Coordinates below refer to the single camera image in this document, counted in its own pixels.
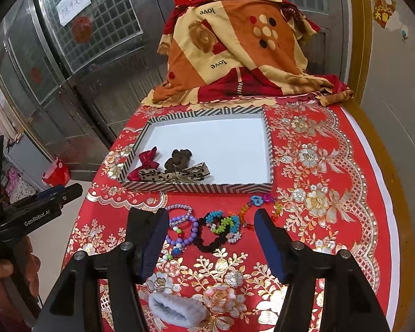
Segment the person's left hand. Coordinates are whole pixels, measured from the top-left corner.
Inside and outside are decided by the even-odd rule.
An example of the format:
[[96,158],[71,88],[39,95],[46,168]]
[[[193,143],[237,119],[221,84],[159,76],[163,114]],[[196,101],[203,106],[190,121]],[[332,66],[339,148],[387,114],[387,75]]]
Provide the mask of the person's left hand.
[[[32,244],[28,237],[25,237],[22,243],[24,249],[21,255],[24,264],[21,271],[24,279],[27,281],[27,286],[31,295],[37,297],[39,295],[40,289],[38,272],[40,270],[41,261],[37,256],[33,254]],[[3,285],[3,280],[11,277],[13,272],[14,267],[10,261],[0,260],[0,300],[4,300],[5,302],[7,302],[9,299]]]

